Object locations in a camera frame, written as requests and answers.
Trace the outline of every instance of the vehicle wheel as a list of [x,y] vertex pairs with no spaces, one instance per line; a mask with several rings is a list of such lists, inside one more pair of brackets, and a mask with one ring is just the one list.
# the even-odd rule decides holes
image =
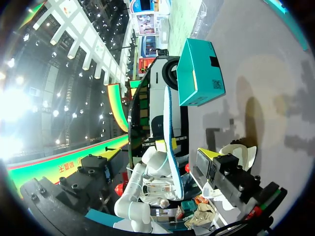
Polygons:
[[178,90],[176,69],[179,58],[180,57],[169,60],[162,69],[162,76],[164,81],[174,90]]

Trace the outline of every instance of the gray floor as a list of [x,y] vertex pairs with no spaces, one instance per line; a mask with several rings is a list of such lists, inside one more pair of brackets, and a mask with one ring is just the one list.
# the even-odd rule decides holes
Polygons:
[[216,50],[226,95],[189,107],[189,153],[256,139],[252,174],[261,175],[262,186],[274,181],[288,190],[273,214],[278,223],[314,165],[313,55],[262,0],[225,0],[204,39]]

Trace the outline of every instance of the qr code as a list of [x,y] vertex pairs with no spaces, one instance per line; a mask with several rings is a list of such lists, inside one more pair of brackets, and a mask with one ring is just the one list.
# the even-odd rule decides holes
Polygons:
[[222,83],[220,80],[212,80],[214,89],[222,89]]

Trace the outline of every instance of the teal box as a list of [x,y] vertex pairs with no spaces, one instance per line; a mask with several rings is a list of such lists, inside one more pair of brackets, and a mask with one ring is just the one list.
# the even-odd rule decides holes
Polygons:
[[209,41],[188,38],[176,71],[180,106],[199,106],[225,94],[219,61]]

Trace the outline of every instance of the red cap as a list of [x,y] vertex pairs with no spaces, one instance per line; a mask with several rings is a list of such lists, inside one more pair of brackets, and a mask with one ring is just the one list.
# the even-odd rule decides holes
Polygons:
[[185,165],[185,171],[186,171],[187,173],[189,173],[189,163],[188,163],[187,165]]
[[117,184],[115,192],[117,193],[118,196],[121,197],[124,192],[124,184],[123,183]]

